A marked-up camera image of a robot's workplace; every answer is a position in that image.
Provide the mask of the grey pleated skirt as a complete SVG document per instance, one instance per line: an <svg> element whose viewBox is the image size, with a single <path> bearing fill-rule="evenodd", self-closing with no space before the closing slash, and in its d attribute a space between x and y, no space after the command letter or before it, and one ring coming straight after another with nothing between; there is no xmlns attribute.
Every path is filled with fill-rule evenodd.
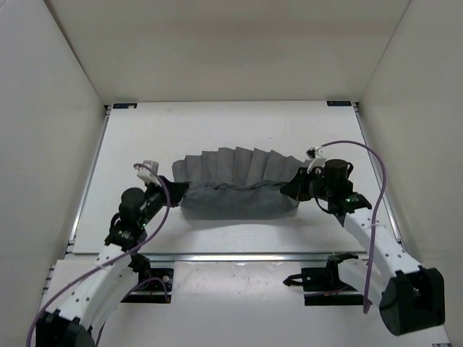
<svg viewBox="0 0 463 347"><path fill-rule="evenodd" d="M181 209L190 220L273 220L296 213L299 203L280 193L301 161L275 150L220 147L172 164L175 182L189 188Z"/></svg>

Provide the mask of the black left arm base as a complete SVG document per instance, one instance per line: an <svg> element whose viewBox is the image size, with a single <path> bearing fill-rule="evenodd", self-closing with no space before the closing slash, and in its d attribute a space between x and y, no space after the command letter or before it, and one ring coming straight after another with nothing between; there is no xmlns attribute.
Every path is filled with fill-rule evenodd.
<svg viewBox="0 0 463 347"><path fill-rule="evenodd" d="M174 268L153 267L150 260L141 255L132 256L129 266L137 273L137 285L130 289L122 303L170 304L174 284Z"/></svg>

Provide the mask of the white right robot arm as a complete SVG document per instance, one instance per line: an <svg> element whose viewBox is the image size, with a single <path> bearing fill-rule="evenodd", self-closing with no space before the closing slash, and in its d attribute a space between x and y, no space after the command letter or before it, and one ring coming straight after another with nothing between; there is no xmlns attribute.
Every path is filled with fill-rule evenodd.
<svg viewBox="0 0 463 347"><path fill-rule="evenodd" d="M341 159L323 166L299 168L280 192L298 202L326 202L334 216L368 253L364 263L344 253L330 258L324 272L332 289L346 284L377 306L388 331L404 335L442 325L446 320L444 279L436 268L425 268L406 252L373 214L371 203L354 191L353 165Z"/></svg>

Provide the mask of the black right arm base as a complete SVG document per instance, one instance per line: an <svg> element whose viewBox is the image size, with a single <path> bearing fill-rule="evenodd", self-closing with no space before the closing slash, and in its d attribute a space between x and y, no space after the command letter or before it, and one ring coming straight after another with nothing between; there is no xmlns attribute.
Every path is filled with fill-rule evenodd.
<svg viewBox="0 0 463 347"><path fill-rule="evenodd" d="M283 284L302 287L306 307L362 306L362 294L339 277L339 264L359 259L352 252L330 254L325 267L302 267L300 273L289 275Z"/></svg>

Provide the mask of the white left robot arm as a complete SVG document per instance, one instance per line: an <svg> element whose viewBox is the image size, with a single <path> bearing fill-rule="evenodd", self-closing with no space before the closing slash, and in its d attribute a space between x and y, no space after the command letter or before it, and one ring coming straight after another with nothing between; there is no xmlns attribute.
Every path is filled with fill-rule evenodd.
<svg viewBox="0 0 463 347"><path fill-rule="evenodd" d="M139 249L151 237L145 228L160 211L170 211L182 201L189 185L153 180L144 189L129 188L121 195L119 210L91 270L61 289L68 299L55 309L46 302L27 336L27 346L97 346L101 329L125 296L149 285L150 261Z"/></svg>

